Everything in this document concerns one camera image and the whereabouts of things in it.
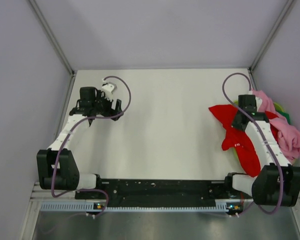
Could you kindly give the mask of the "red t shirt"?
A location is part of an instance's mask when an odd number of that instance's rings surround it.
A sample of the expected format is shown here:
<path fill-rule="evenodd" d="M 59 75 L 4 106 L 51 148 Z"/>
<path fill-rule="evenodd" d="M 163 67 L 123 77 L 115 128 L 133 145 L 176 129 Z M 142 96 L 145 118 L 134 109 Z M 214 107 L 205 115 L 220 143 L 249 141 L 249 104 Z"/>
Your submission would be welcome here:
<path fill-rule="evenodd" d="M 235 149 L 244 172 L 251 177 L 259 175 L 261 164 L 252 141 L 245 132 L 232 127 L 238 109 L 231 104 L 221 104 L 211 106 L 209 111 L 225 129 L 225 138 L 221 144 L 222 150 Z"/>

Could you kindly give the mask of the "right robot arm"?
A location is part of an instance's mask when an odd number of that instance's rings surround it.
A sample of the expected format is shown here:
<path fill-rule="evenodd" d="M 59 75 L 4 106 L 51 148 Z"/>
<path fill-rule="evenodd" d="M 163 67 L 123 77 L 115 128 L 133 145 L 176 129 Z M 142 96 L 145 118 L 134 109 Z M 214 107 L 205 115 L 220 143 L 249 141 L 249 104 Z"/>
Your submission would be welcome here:
<path fill-rule="evenodd" d="M 292 166 L 275 140 L 270 120 L 257 110 L 256 96 L 242 94 L 235 104 L 237 112 L 231 126 L 247 135 L 252 142 L 260 165 L 257 176 L 229 173 L 223 192 L 235 198 L 241 192 L 261 206 L 293 207 L 300 193 L 300 167 Z"/>

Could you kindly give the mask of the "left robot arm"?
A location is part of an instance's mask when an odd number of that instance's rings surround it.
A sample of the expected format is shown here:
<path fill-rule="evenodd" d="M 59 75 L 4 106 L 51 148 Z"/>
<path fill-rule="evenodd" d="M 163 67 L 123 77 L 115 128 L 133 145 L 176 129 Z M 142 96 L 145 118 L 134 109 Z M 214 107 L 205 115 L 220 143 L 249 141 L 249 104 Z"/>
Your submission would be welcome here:
<path fill-rule="evenodd" d="M 122 112 L 122 101 L 117 99 L 115 108 L 112 108 L 113 93 L 117 86 L 105 83 L 101 89 L 92 86 L 82 87 L 79 90 L 79 100 L 69 112 L 67 121 L 56 140 L 47 148 L 41 149 L 36 155 L 39 185 L 44 190 L 75 191 L 86 189 L 92 198 L 99 198 L 104 191 L 99 176 L 94 173 L 79 171 L 74 150 L 84 133 L 90 128 L 93 118 L 119 119 Z"/>

